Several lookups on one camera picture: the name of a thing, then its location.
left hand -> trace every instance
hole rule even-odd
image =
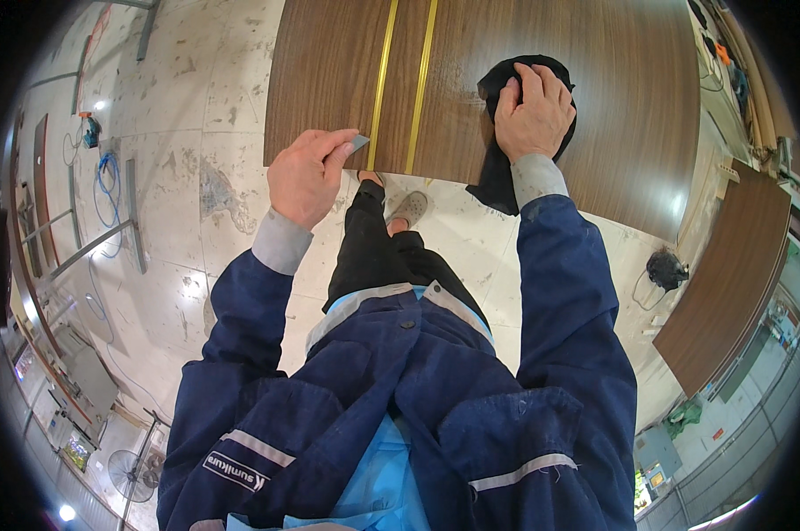
[[[341,188],[342,167],[357,129],[308,130],[282,150],[267,169],[270,206],[311,231],[330,213]]]

hand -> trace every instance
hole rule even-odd
[[[524,103],[518,104],[518,80],[511,77],[494,113],[495,138],[513,164],[530,153],[552,159],[577,115],[571,93],[547,66],[515,63],[515,70],[521,75]]]
[[[341,188],[342,167],[352,153],[356,129],[308,130],[276,156],[267,169],[270,206],[307,230],[330,213]]]

concrete floor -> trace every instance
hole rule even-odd
[[[235,256],[250,247],[269,205],[267,168],[262,166],[267,84],[284,0],[164,0],[155,21],[147,58],[135,54],[145,12],[93,4],[55,42],[32,80],[76,69],[84,37],[99,27],[87,54],[80,109],[94,111],[103,127],[103,148],[121,161],[137,162],[138,207],[149,271],[140,275],[129,239],[113,254],[119,237],[81,260],[44,292],[75,301],[69,320],[97,347],[118,380],[121,400],[136,412],[173,411],[180,369],[200,350],[214,322],[208,293]],[[54,81],[29,91],[20,133],[19,178],[31,178],[33,130],[49,114],[46,176],[49,211],[69,206],[66,163],[75,157],[76,201],[82,239],[105,232],[93,195],[100,150],[73,148],[80,119],[70,115],[73,80]],[[621,309],[616,325],[639,381],[637,430],[657,419],[679,397],[681,387],[650,344],[655,315],[667,315],[683,290],[672,292],[650,312],[660,293],[639,281],[650,254],[669,246],[696,267],[712,226],[720,179],[715,163],[721,136],[702,119],[692,193],[677,245],[586,215],[604,238]],[[411,189],[424,190],[434,207],[419,230],[427,246],[442,253],[481,303],[492,324],[499,358],[515,371],[519,363],[521,295],[515,253],[518,220],[477,203],[461,185],[419,177],[389,177],[389,208]],[[356,191],[349,175],[330,215],[315,228],[315,239],[294,281],[286,310],[280,369],[297,370],[305,360],[306,334],[322,317],[326,286],[342,240],[344,211]],[[122,201],[121,216],[127,216]],[[75,250],[69,220],[56,223],[58,256]],[[87,303],[101,297],[104,316]]]

wood grain laminate board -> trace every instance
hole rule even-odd
[[[370,136],[373,96],[391,2],[288,0],[267,89],[264,165],[307,129]],[[346,167],[364,168],[370,144]]]
[[[389,4],[286,2],[267,103],[266,165],[309,127],[369,134]],[[406,173],[430,6],[398,2],[376,170]],[[674,241],[697,147],[693,39],[682,1],[438,0],[410,173],[477,183],[492,131],[477,82],[502,59],[550,55],[577,85],[577,131],[559,162],[577,207]],[[346,167],[363,169],[364,151]]]
[[[34,130],[34,206],[38,227],[49,223],[49,203],[46,199],[46,123],[48,120],[49,115],[43,115],[43,119]],[[46,264],[54,268],[61,265],[55,253],[52,227],[41,232],[37,238],[40,238]]]
[[[713,371],[713,376],[710,377],[710,383],[713,385],[716,385],[721,381],[725,371],[727,371],[727,369],[731,366],[733,360],[745,352],[748,342],[751,341],[752,337],[754,337],[757,328],[759,328],[760,317],[762,317],[763,313],[766,311],[766,307],[769,305],[769,300],[771,300],[772,294],[777,288],[777,283],[781,279],[783,266],[787,263],[788,251],[789,239],[784,239],[783,248],[781,249],[781,253],[777,260],[777,268],[772,272],[769,283],[766,285],[766,289],[763,291],[763,295],[761,296],[756,309],[753,313],[751,313],[751,318],[746,323],[742,334],[736,338],[736,343],[734,343],[731,351],[724,357],[724,361],[722,361],[721,365]]]
[[[709,383],[756,328],[786,258],[791,198],[768,176],[733,164],[707,248],[654,338],[686,396]]]

brass trim strip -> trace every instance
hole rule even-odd
[[[415,112],[412,114],[412,134],[408,139],[405,174],[411,175],[415,165],[415,151],[418,147],[420,130],[420,112],[424,106],[424,90],[427,87],[427,75],[430,71],[430,51],[432,49],[432,33],[436,27],[436,11],[438,0],[430,0],[430,15],[427,19],[427,35],[424,37],[424,50],[420,54],[420,70],[418,72],[418,91],[415,95]]]
[[[380,132],[380,113],[382,112],[382,94],[385,91],[385,72],[388,70],[388,53],[392,49],[392,36],[394,35],[394,21],[397,15],[398,2],[399,0],[392,0],[391,8],[388,11],[388,23],[385,25],[385,39],[382,43],[382,58],[380,59],[380,75],[376,80],[376,97],[373,99],[373,117],[370,122],[368,171],[373,171],[373,162],[376,160],[376,140]]]

